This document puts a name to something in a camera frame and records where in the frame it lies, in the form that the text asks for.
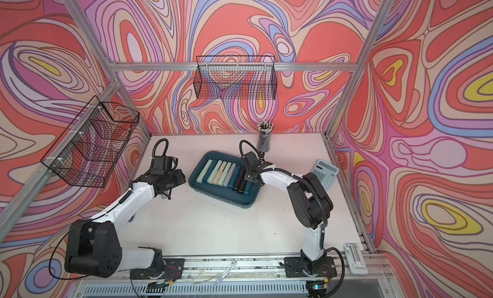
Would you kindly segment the mint green pliers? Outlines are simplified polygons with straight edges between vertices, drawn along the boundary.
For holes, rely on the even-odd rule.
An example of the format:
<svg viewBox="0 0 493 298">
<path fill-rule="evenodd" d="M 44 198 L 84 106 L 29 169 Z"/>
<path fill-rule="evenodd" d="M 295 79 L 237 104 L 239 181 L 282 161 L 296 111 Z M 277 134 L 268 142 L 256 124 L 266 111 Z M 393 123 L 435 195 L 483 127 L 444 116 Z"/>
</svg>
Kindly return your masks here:
<svg viewBox="0 0 493 298">
<path fill-rule="evenodd" d="M 227 174 L 230 170 L 231 164 L 232 164 L 231 162 L 228 162 L 226 164 L 225 168 L 223 169 L 222 175 L 218 181 L 218 186 L 223 186 L 224 181 L 226 180 Z"/>
</svg>

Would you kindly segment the light green pliers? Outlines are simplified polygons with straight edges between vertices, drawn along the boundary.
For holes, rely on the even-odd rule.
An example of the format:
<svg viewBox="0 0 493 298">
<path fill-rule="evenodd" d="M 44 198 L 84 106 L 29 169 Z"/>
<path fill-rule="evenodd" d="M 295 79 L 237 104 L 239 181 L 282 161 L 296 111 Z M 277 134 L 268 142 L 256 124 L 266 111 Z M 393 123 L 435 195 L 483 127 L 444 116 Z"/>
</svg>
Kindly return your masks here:
<svg viewBox="0 0 493 298">
<path fill-rule="evenodd" d="M 199 175 L 196 178 L 197 183 L 199 183 L 199 184 L 203 183 L 204 177 L 205 177 L 206 173 L 208 172 L 212 163 L 213 163 L 212 159 L 209 159 L 207 161 L 207 163 L 205 163 L 205 166 L 202 168 L 201 172 L 199 173 Z"/>
</svg>

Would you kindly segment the beige pliers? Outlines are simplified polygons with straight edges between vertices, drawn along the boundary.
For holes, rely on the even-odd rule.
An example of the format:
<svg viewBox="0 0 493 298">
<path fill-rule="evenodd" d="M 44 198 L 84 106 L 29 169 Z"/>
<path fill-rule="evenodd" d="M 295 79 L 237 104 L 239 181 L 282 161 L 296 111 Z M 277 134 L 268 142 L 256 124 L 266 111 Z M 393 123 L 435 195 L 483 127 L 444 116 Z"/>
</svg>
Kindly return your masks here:
<svg viewBox="0 0 493 298">
<path fill-rule="evenodd" d="M 222 164 L 221 164 L 221 166 L 219 167 L 217 173 L 216 173 L 216 176 L 214 177 L 214 180 L 213 180 L 213 184 L 214 185 L 217 185 L 218 184 L 218 182 L 219 182 L 219 180 L 220 180 L 220 178 L 221 178 L 221 176 L 223 174 L 223 171 L 224 171 L 224 168 L 226 167 L 226 165 L 227 165 L 227 162 L 226 161 L 223 161 Z"/>
</svg>

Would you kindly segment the teal plastic storage box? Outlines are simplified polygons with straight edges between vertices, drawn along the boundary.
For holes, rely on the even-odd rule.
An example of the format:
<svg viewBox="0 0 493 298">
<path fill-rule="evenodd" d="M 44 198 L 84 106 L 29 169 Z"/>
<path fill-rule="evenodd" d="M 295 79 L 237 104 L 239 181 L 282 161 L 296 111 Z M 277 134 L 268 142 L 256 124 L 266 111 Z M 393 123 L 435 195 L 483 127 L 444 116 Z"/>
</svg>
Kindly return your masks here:
<svg viewBox="0 0 493 298">
<path fill-rule="evenodd" d="M 207 152 L 189 176 L 195 191 L 217 200 L 249 208 L 255 202 L 260 187 L 246 180 L 241 159 L 218 151 Z"/>
</svg>

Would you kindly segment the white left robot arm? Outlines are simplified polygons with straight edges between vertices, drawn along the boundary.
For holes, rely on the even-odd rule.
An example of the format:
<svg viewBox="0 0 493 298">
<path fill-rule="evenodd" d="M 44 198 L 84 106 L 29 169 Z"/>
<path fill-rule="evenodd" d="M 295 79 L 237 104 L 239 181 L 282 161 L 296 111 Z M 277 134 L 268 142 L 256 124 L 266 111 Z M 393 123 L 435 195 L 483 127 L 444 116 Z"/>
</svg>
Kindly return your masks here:
<svg viewBox="0 0 493 298">
<path fill-rule="evenodd" d="M 68 232 L 64 268 L 72 274 L 108 278 L 131 271 L 150 279 L 165 270 L 163 253 L 155 247 L 125 249 L 119 234 L 143 206 L 157 196 L 170 199 L 173 188 L 186 182 L 178 159 L 157 156 L 151 167 L 130 183 L 128 190 L 109 207 L 88 220 L 77 220 Z"/>
</svg>

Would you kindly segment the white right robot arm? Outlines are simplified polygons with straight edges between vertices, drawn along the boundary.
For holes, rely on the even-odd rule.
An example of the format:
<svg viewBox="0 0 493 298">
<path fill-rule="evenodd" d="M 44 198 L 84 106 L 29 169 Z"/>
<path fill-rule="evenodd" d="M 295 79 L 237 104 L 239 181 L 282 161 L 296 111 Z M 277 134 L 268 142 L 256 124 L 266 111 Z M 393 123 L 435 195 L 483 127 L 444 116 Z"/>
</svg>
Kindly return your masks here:
<svg viewBox="0 0 493 298">
<path fill-rule="evenodd" d="M 333 202 L 318 177 L 309 172 L 295 175 L 260 158 L 254 152 L 241 156 L 246 180 L 258 186 L 274 186 L 285 191 L 298 221 L 304 226 L 304 243 L 300 251 L 302 269 L 314 274 L 326 259 L 324 239 Z"/>
</svg>

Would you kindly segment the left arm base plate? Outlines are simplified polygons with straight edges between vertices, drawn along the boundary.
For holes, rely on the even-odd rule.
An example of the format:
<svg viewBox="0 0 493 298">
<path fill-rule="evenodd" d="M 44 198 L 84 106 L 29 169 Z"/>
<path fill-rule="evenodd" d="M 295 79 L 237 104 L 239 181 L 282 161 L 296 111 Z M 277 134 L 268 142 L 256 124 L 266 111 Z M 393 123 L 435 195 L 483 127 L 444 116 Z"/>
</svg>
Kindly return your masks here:
<svg viewBox="0 0 493 298">
<path fill-rule="evenodd" d="M 152 263 L 149 268 L 139 268 L 130 271 L 130 279 L 152 281 L 177 281 L 182 277 L 184 258 L 161 258 Z"/>
</svg>

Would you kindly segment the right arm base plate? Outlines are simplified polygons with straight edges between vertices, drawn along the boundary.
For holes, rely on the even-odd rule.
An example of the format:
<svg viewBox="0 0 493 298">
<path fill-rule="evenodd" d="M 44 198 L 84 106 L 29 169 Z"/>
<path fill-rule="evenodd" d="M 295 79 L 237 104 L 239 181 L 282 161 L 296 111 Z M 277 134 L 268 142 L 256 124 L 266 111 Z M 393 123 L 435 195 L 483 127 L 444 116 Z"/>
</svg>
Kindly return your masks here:
<svg viewBox="0 0 493 298">
<path fill-rule="evenodd" d="M 338 275 L 333 257 L 323 256 L 317 261 L 308 258 L 286 257 L 280 262 L 287 277 L 323 277 L 332 279 Z"/>
</svg>

